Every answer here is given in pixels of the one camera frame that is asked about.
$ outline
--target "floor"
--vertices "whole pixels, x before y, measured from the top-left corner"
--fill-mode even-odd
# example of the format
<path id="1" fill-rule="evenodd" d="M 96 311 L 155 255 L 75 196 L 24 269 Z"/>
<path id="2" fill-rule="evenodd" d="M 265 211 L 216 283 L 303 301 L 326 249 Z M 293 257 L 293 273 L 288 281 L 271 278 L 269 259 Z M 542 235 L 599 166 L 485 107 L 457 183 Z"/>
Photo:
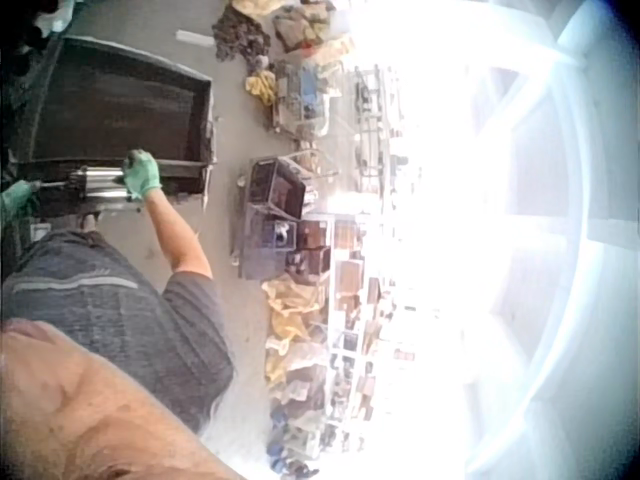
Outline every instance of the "floor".
<path id="1" fill-rule="evenodd" d="M 76 17 L 71 34 L 92 36 L 160 55 L 213 78 L 215 115 L 220 117 L 216 152 L 219 163 L 211 181 L 209 206 L 204 216 L 198 202 L 180 205 L 178 211 L 192 227 L 200 230 L 200 240 L 224 302 L 226 335 L 237 374 L 203 440 L 223 461 L 247 478 L 273 478 L 265 454 L 270 430 L 263 380 L 268 310 L 260 285 L 240 280 L 229 261 L 230 218 L 233 218 L 236 178 L 249 159 L 288 153 L 290 143 L 264 128 L 261 105 L 244 91 L 243 60 L 220 64 L 213 48 L 175 39 L 179 29 L 209 34 L 223 5 L 219 0 L 96 2 Z M 107 216 L 99 228 L 158 289 L 163 288 L 170 271 L 144 212 Z"/>

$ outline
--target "pile of junk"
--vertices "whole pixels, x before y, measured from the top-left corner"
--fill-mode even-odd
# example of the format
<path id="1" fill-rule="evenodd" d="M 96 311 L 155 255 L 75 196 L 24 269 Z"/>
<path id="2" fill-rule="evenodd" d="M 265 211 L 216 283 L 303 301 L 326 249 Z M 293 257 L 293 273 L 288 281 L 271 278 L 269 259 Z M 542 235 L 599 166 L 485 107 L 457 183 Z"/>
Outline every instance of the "pile of junk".
<path id="1" fill-rule="evenodd" d="M 329 128 L 330 98 L 339 96 L 341 59 L 354 50 L 348 16 L 328 0 L 232 0 L 213 26 L 219 60 L 242 55 L 246 90 L 268 107 L 272 127 L 309 147 Z M 284 54 L 269 58 L 271 19 Z"/>

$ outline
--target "green glove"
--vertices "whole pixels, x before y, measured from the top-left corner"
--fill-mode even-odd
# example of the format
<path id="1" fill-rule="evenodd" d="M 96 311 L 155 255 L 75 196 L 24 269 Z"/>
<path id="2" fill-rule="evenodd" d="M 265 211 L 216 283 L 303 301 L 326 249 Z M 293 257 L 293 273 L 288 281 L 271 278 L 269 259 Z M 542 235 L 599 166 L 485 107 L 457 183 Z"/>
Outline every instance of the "green glove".
<path id="1" fill-rule="evenodd" d="M 33 192 L 37 189 L 38 183 L 20 180 L 2 193 L 0 200 L 0 226 L 4 227 L 6 222 L 16 217 L 20 209 L 27 204 Z"/>
<path id="2" fill-rule="evenodd" d="M 124 183 L 134 200 L 141 200 L 154 188 L 161 188 L 158 164 L 150 153 L 132 150 L 124 163 Z"/>

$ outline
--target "debris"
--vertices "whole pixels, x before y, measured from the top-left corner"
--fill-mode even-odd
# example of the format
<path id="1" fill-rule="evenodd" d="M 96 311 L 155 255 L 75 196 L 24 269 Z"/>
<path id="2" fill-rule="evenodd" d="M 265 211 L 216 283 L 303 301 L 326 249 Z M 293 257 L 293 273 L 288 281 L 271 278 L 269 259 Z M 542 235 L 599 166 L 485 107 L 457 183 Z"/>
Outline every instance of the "debris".
<path id="1" fill-rule="evenodd" d="M 227 5 L 222 16 L 213 25 L 216 58 L 222 62 L 233 60 L 236 54 L 247 62 L 250 75 L 262 70 L 264 59 L 271 47 L 271 38 L 262 25 L 240 11 Z"/>
<path id="2" fill-rule="evenodd" d="M 285 3 L 287 0 L 233 0 L 231 2 L 236 10 L 255 19 L 269 15 Z"/>
<path id="3" fill-rule="evenodd" d="M 245 80 L 245 88 L 269 107 L 276 101 L 276 76 L 269 70 L 257 72 Z"/>

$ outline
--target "cart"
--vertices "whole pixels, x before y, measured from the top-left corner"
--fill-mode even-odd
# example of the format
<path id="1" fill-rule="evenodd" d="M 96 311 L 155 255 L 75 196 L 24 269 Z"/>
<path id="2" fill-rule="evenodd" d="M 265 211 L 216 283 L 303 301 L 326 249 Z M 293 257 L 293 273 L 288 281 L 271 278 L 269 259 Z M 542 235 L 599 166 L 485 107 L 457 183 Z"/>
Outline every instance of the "cart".
<path id="1" fill-rule="evenodd" d="M 315 171 L 294 159 L 313 154 L 324 159 Z M 237 218 L 233 229 L 231 263 L 247 280 L 267 280 L 285 271 L 287 253 L 297 247 L 297 222 L 314 191 L 307 183 L 337 175 L 339 171 L 324 153 L 306 149 L 285 156 L 250 162 L 249 175 L 238 178 Z"/>

